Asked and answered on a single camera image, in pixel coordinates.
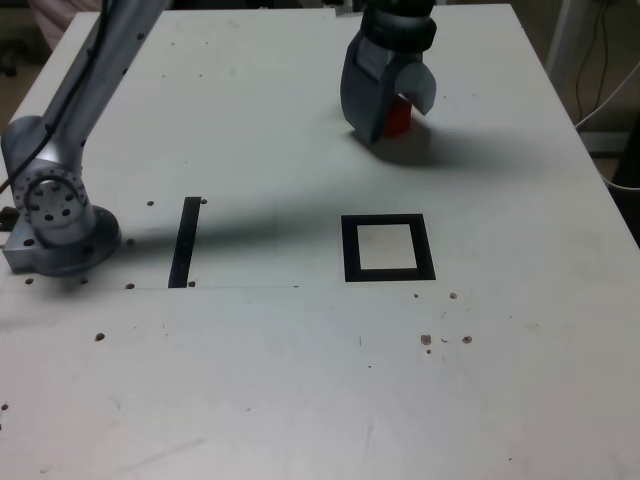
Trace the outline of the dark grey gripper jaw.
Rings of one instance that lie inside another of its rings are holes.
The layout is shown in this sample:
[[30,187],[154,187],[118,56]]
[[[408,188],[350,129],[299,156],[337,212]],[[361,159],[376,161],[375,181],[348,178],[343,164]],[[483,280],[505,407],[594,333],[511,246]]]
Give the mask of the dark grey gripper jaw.
[[360,140],[373,144],[383,137],[392,103],[403,97],[398,94],[398,74],[416,62],[423,63],[421,52],[387,49],[362,33],[353,38],[342,69],[340,101],[346,121]]

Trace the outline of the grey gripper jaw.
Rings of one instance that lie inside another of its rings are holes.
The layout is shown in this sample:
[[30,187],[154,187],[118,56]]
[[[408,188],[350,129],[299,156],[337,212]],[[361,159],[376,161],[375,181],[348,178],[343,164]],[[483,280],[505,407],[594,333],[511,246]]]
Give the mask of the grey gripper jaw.
[[425,116],[434,106],[437,83],[423,63],[411,63],[398,74],[398,94]]

